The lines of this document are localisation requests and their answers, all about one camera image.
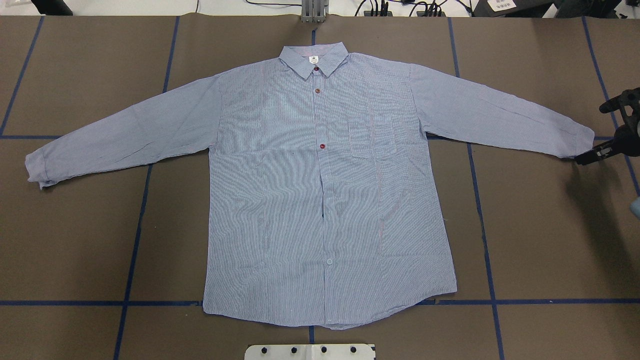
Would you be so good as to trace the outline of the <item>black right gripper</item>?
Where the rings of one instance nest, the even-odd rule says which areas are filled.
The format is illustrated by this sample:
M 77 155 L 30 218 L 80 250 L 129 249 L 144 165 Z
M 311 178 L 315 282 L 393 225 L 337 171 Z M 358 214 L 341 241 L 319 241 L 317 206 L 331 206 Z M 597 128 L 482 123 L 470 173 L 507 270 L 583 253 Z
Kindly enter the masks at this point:
M 626 89 L 599 106 L 602 114 L 620 112 L 623 124 L 614 133 L 613 139 L 594 146 L 591 150 L 574 157 L 579 166 L 587 166 L 618 155 L 618 151 L 640 150 L 640 89 Z

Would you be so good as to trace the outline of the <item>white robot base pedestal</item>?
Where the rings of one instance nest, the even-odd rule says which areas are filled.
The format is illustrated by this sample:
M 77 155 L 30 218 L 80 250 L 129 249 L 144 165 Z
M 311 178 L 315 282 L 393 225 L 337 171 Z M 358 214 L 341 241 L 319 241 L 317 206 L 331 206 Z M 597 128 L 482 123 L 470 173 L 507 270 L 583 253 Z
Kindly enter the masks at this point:
M 374 344 L 256 344 L 244 353 L 245 360 L 376 360 Z

